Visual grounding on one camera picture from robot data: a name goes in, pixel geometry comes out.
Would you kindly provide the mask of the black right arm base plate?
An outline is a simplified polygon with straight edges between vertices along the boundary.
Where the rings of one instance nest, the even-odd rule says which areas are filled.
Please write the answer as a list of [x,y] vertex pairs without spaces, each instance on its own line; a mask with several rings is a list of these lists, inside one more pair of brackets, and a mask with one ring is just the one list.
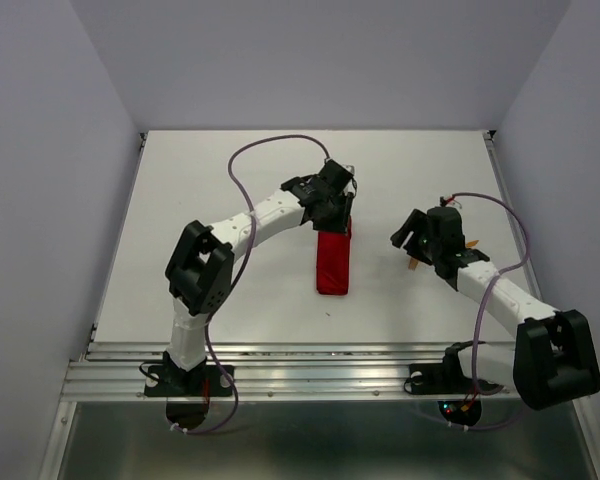
[[403,389],[411,395],[466,394],[475,387],[473,378],[455,360],[412,363],[408,370]]

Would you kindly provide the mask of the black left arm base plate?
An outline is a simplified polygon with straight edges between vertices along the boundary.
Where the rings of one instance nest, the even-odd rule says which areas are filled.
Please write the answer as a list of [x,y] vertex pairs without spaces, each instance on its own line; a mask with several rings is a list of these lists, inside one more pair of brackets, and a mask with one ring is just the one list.
[[180,373],[163,363],[143,363],[139,371],[149,398],[228,398],[233,395],[229,381],[215,364],[204,364]]

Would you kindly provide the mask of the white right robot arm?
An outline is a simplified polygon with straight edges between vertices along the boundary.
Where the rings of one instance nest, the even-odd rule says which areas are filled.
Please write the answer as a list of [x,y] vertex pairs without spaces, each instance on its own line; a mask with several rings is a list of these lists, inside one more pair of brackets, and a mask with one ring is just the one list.
[[587,318],[560,311],[505,278],[490,258],[465,242],[458,210],[415,209],[392,235],[394,247],[434,269],[454,291],[478,304],[514,341],[497,347],[479,338],[447,347],[438,362],[409,367],[412,395],[516,392],[543,410],[600,391],[600,370]]

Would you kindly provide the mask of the red cloth napkin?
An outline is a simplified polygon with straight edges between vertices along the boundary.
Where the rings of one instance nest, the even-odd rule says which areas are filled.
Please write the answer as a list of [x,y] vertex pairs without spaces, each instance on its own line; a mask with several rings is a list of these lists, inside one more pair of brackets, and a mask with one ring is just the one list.
[[316,290],[320,295],[345,296],[349,291],[352,218],[344,234],[319,232],[316,251]]

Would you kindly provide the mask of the aluminium rail frame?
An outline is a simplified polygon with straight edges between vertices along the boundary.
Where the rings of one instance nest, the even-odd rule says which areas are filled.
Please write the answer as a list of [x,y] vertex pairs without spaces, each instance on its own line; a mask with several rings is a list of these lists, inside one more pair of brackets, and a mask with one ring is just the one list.
[[[410,366],[471,338],[477,304],[390,235],[411,210],[465,191],[467,237],[496,263],[519,258],[483,131],[150,131],[145,138],[90,344],[66,371],[44,479],[600,479],[600,432],[588,399],[524,411],[514,392],[482,400],[475,432],[445,424],[437,398],[407,394]],[[211,325],[235,369],[238,400],[212,401],[210,434],[167,423],[185,398],[151,398],[141,364],[160,358],[173,307],[164,270],[182,228],[245,207],[326,155],[352,165],[350,289],[315,289],[309,226],[254,251]]]

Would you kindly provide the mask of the orange plastic fork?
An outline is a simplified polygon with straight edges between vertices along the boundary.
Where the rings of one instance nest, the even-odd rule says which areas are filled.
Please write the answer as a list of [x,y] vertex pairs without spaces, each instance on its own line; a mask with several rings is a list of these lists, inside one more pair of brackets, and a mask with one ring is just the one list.
[[408,261],[408,269],[410,271],[415,271],[418,268],[419,264],[420,262],[416,258],[410,257]]

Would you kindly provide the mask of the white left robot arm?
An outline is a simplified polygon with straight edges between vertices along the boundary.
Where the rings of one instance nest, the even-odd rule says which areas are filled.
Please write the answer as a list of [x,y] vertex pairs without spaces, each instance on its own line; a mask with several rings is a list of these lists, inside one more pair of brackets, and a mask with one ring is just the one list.
[[284,182],[245,212],[210,225],[195,220],[185,226],[165,271],[174,307],[166,349],[171,386],[182,394],[201,386],[205,325],[233,290],[236,262],[246,262],[255,247],[307,223],[319,232],[346,234],[356,187],[354,167],[329,160],[318,173]]

